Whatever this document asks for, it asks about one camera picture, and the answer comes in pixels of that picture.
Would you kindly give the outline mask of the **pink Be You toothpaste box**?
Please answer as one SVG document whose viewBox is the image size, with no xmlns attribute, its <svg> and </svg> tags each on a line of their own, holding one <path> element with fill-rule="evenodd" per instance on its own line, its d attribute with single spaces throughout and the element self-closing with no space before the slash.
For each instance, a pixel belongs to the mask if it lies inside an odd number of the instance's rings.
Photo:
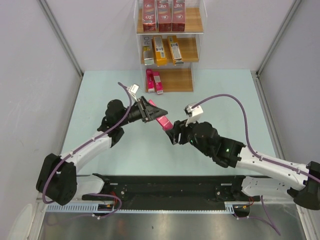
<svg viewBox="0 0 320 240">
<path fill-rule="evenodd" d="M 154 75 L 151 69 L 146 69 L 146 87 L 148 93 L 155 92 Z"/>
</svg>

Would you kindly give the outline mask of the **silver gold R.O toothpaste box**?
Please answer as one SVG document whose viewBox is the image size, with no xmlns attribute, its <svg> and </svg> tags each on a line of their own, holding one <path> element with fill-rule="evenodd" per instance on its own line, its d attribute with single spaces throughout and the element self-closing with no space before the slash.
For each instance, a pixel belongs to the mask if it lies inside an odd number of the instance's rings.
<svg viewBox="0 0 320 240">
<path fill-rule="evenodd" d="M 149 35 L 145 35 L 142 41 L 142 56 L 143 62 L 145 66 L 154 65 L 155 58 L 154 58 L 154 51 L 153 51 L 153 44 L 152 44 L 152 37 Z"/>
</svg>

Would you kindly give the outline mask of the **orange toothpaste box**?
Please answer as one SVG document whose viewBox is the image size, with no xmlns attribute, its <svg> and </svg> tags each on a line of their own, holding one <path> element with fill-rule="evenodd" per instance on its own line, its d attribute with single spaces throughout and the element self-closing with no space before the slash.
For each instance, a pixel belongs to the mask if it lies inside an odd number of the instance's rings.
<svg viewBox="0 0 320 240">
<path fill-rule="evenodd" d="M 160 35 L 154 36 L 152 38 L 154 51 L 155 51 L 155 60 L 158 67 L 165 66 L 167 64 L 167 55 L 164 48 L 163 38 Z"/>
<path fill-rule="evenodd" d="M 178 43 L 178 38 L 176 35 L 170 35 L 167 37 L 171 57 L 172 57 L 172 63 L 174 66 L 180 66 L 184 64 L 183 56 L 180 51 L 180 46 Z"/>
</svg>

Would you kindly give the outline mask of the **red 3D toothpaste box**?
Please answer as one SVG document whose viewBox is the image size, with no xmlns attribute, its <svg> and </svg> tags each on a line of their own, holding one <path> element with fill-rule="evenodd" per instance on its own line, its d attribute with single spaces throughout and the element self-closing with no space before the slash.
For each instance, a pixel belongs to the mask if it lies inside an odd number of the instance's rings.
<svg viewBox="0 0 320 240">
<path fill-rule="evenodd" d="M 186 4 L 185 0 L 172 1 L 172 31 L 184 32 L 186 25 Z"/>
</svg>

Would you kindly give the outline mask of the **red foil toothpaste box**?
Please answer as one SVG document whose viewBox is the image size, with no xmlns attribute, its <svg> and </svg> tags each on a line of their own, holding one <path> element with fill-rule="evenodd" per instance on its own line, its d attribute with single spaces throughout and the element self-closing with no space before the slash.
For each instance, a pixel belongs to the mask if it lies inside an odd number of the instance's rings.
<svg viewBox="0 0 320 240">
<path fill-rule="evenodd" d="M 143 0 L 142 6 L 143 31 L 155 32 L 157 30 L 156 2 L 155 0 Z"/>
</svg>

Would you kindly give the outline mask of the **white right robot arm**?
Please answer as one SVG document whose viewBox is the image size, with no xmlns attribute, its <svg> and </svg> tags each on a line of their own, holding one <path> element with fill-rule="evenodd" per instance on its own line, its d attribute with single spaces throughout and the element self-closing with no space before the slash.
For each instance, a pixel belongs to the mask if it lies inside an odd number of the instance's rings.
<svg viewBox="0 0 320 240">
<path fill-rule="evenodd" d="M 191 144 L 223 168 L 242 168 L 274 179 L 271 186 L 293 202 L 309 210 L 320 208 L 320 164 L 286 161 L 253 150 L 240 141 L 222 137 L 209 122 L 176 121 L 166 130 L 173 145 Z"/>
</svg>

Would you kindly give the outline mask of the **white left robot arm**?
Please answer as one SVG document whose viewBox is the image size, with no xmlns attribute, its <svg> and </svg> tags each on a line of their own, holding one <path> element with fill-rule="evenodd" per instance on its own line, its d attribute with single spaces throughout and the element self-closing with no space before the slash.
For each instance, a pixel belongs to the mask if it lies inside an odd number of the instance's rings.
<svg viewBox="0 0 320 240">
<path fill-rule="evenodd" d="M 124 135 L 123 126 L 141 120 L 149 123 L 168 112 L 149 103 L 145 97 L 124 107 L 119 99 L 111 100 L 95 134 L 85 143 L 65 154 L 50 153 L 43 161 L 36 183 L 45 204 L 69 203 L 77 191 L 77 173 L 100 153 L 115 146 Z"/>
</svg>

